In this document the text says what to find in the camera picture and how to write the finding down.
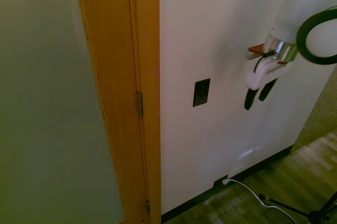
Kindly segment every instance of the floor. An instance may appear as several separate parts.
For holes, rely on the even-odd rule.
[[[328,133],[269,167],[242,180],[257,194],[262,193],[304,212],[320,209],[337,191],[337,131]],[[288,211],[298,224],[306,217]],[[337,223],[337,210],[330,214]],[[276,209],[267,209],[239,184],[228,185],[208,200],[166,222],[194,223],[274,223],[292,220]]]
[[[337,128],[337,66],[333,70],[320,97],[312,109],[294,150],[307,146],[319,137]]]

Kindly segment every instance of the light switch plate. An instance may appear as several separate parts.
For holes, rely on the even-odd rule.
[[[211,79],[209,78],[195,83],[193,107],[207,103],[210,89],[210,81]]]

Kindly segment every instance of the door hinge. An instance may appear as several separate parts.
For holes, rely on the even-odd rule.
[[[141,92],[137,92],[138,115],[143,116],[143,97]]]
[[[147,213],[150,213],[150,202],[148,200],[146,201],[146,209]]]

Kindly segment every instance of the wooden door frame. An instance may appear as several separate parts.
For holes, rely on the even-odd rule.
[[[107,83],[109,81],[109,75],[104,74],[104,72],[101,74],[101,68],[97,66],[97,62],[99,61],[103,61],[107,65],[115,62],[113,58],[114,51],[111,47],[107,46],[107,37],[101,35],[101,33],[108,32],[109,29],[114,27],[109,26],[111,17],[108,14],[101,14],[101,12],[97,14],[96,11],[95,15],[95,13],[90,12],[92,11],[91,7],[96,6],[95,1],[100,1],[104,3],[103,5],[109,5],[111,2],[109,0],[80,0],[105,124],[113,153],[118,185],[124,205],[125,218],[127,223],[135,223],[134,211],[136,210],[132,208],[132,205],[135,201],[134,197],[137,197],[138,192],[132,188],[132,181],[129,181],[130,167],[126,164],[130,163],[130,156],[126,155],[128,151],[125,149],[126,146],[120,146],[110,135],[113,121],[109,120],[109,116],[107,115],[109,107],[106,106],[109,103],[104,102],[104,100],[109,99],[109,95],[104,92],[104,89],[107,89],[106,85],[101,84],[102,82]],[[159,0],[129,0],[128,12],[126,8],[116,8],[116,10],[125,11],[124,14],[131,18],[136,88],[138,92],[142,93],[143,97],[144,115],[140,118],[140,131],[145,174],[145,193],[146,198],[150,202],[150,214],[148,218],[151,224],[157,224],[161,222]],[[100,25],[100,30],[97,30],[98,27],[94,26],[97,20],[96,22],[92,21],[92,18],[95,17],[100,18],[98,23],[108,24],[105,26]],[[101,53],[97,49],[98,47],[105,47],[105,51]]]
[[[137,90],[143,95],[141,135],[151,223],[161,223],[159,0],[130,0]]]

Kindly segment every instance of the door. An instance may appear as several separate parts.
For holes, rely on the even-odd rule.
[[[123,221],[78,0],[0,2],[0,223]]]
[[[127,223],[148,223],[130,0],[80,0]]]

